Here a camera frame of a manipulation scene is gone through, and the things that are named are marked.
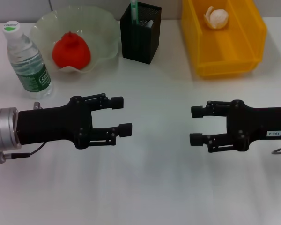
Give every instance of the white tabletop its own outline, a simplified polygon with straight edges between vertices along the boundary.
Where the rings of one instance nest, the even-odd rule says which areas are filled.
[[[246,153],[191,147],[189,133],[226,131],[224,118],[192,119],[191,106],[241,99],[281,106],[281,18],[265,18],[264,61],[239,79],[204,81],[191,74],[179,21],[162,21],[151,65],[119,56],[88,75],[51,74],[54,94],[123,96],[124,109],[93,113],[94,127],[133,124],[113,147],[77,150],[50,142],[27,159],[0,165],[0,225],[281,225],[281,141]],[[26,33],[33,24],[22,24]],[[0,24],[0,108],[32,109],[13,72]],[[24,152],[39,144],[23,146]]]

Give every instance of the yellow storage bin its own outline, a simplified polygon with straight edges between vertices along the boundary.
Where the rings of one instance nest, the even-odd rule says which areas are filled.
[[[225,9],[229,22],[212,30],[207,9]],[[183,0],[182,30],[196,72],[208,78],[253,70],[262,61],[266,25],[252,0]]]

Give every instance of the plastic bottle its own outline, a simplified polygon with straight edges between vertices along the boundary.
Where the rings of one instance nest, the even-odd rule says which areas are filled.
[[[36,45],[21,31],[20,23],[9,21],[3,26],[10,64],[24,89],[32,98],[41,99],[52,93],[53,85]]]

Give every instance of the pen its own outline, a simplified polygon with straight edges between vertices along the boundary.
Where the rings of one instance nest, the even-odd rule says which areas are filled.
[[[132,24],[139,24],[137,0],[130,0]]]

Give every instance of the red toy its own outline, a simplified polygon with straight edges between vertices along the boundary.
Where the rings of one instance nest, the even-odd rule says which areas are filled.
[[[52,57],[59,67],[82,69],[90,62],[90,50],[86,42],[77,34],[64,34],[52,51]]]

